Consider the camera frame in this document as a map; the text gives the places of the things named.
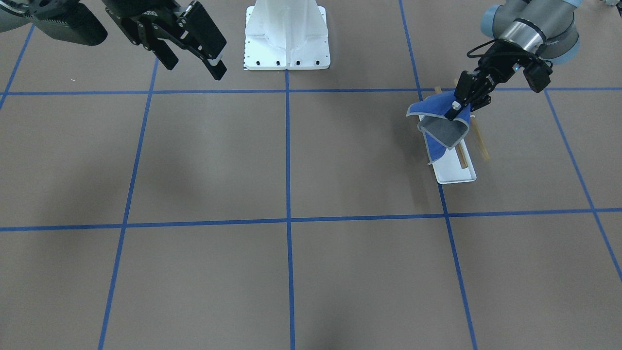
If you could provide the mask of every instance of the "blue towel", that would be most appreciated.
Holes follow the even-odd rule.
[[[467,105],[454,120],[445,118],[454,101],[453,92],[443,92],[413,103],[406,113],[406,116],[424,116],[417,128],[425,136],[430,164],[439,160],[446,150],[456,147],[470,129],[471,105]]]

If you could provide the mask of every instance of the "white mounting plate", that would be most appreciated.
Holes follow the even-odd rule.
[[[423,117],[424,116],[419,115],[419,120],[423,119]],[[461,182],[472,182],[477,179],[475,167],[473,167],[473,162],[471,162],[471,156],[468,153],[465,140],[461,140],[460,145],[462,145],[462,150],[464,150],[468,168],[462,169],[460,166],[460,159],[458,158],[458,153],[455,148],[446,150],[445,154],[439,160],[432,163],[436,181],[439,184],[457,184]]]
[[[246,24],[251,18],[254,6],[246,9]],[[318,6],[326,24],[326,9]],[[305,45],[294,52],[291,62],[287,61],[285,49],[272,45],[265,37],[246,36],[244,41],[244,69],[248,70],[314,70],[330,66],[330,49],[327,37],[309,37]]]

